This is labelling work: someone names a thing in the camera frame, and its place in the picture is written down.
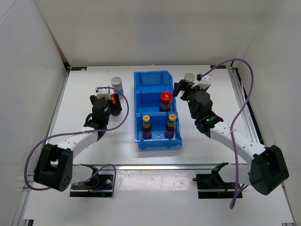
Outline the silver-cap blue-label shaker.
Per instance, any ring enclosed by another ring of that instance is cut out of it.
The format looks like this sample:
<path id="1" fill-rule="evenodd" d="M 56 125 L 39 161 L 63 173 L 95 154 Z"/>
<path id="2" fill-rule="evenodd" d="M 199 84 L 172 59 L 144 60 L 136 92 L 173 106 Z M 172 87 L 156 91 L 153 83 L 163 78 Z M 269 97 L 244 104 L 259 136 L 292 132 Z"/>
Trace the silver-cap blue-label shaker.
<path id="1" fill-rule="evenodd" d="M 112 87 L 114 87 L 116 90 L 119 91 L 119 92 L 114 91 L 114 93 L 118 94 L 120 99 L 123 99 L 123 96 L 121 94 L 124 94 L 124 91 L 123 91 L 121 78 L 120 77 L 113 77 L 111 79 L 111 85 L 112 85 Z"/>
<path id="2" fill-rule="evenodd" d="M 193 73 L 186 73 L 185 76 L 184 76 L 184 80 L 186 82 L 194 82 L 195 75 Z"/>

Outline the red-cap sauce jar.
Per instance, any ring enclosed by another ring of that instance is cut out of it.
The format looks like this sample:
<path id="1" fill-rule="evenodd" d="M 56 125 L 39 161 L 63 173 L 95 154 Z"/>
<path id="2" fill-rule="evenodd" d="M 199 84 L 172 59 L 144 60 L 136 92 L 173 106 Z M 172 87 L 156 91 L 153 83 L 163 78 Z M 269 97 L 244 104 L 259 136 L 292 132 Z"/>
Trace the red-cap sauce jar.
<path id="1" fill-rule="evenodd" d="M 119 95 L 118 94 L 110 94 L 110 97 L 111 97 L 111 102 L 112 102 L 111 114 L 113 116 L 118 116 L 118 115 L 120 115 L 120 113 L 122 111 Z"/>
<path id="2" fill-rule="evenodd" d="M 159 109 L 162 112 L 168 112 L 171 109 L 171 103 L 173 100 L 173 95 L 169 91 L 163 91 L 160 94 L 160 106 Z"/>

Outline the yellow-cap sauce bottle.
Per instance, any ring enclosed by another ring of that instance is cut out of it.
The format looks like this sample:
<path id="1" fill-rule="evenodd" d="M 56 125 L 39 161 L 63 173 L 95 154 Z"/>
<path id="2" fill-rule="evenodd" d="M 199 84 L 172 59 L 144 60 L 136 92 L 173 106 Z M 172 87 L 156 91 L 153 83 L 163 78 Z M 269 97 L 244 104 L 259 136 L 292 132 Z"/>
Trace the yellow-cap sauce bottle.
<path id="1" fill-rule="evenodd" d="M 143 139 L 151 139 L 152 137 L 152 125 L 151 125 L 151 118 L 149 115 L 143 116 L 142 135 L 143 135 Z"/>
<path id="2" fill-rule="evenodd" d="M 176 128 L 176 115 L 172 113 L 168 116 L 168 121 L 165 130 L 165 137 L 173 138 L 175 133 L 175 128 Z"/>

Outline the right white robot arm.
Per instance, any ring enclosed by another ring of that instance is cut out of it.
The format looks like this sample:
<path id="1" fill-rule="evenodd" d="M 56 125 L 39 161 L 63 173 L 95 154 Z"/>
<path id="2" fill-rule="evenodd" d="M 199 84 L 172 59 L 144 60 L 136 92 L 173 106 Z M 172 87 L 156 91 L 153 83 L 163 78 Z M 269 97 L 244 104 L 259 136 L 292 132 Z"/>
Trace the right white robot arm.
<path id="1" fill-rule="evenodd" d="M 221 117 L 212 111 L 213 102 L 207 93 L 208 85 L 180 80 L 174 83 L 173 96 L 183 92 L 191 117 L 198 131 L 236 151 L 247 164 L 238 181 L 252 186 L 257 192 L 268 195 L 289 178 L 288 168 L 281 149 L 256 143 L 230 129 Z"/>

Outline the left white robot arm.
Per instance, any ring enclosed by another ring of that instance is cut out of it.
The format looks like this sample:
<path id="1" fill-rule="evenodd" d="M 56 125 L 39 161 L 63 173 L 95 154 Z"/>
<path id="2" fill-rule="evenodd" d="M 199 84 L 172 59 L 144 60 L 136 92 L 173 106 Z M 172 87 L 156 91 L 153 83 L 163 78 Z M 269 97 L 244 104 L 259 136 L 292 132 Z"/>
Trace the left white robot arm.
<path id="1" fill-rule="evenodd" d="M 118 94 L 110 94 L 108 99 L 91 95 L 90 100 L 92 112 L 85 119 L 83 131 L 58 144 L 43 146 L 34 171 L 34 182 L 64 191 L 72 179 L 74 157 L 98 142 L 109 131 L 110 116 L 117 116 L 122 111 Z"/>

